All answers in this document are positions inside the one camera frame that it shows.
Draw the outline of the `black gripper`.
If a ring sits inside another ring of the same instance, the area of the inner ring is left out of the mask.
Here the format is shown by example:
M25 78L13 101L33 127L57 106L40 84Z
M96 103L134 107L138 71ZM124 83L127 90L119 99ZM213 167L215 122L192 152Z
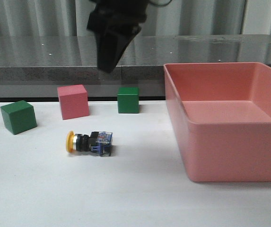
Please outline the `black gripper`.
M96 38L97 67L112 72L147 19L147 0L94 0L87 30Z

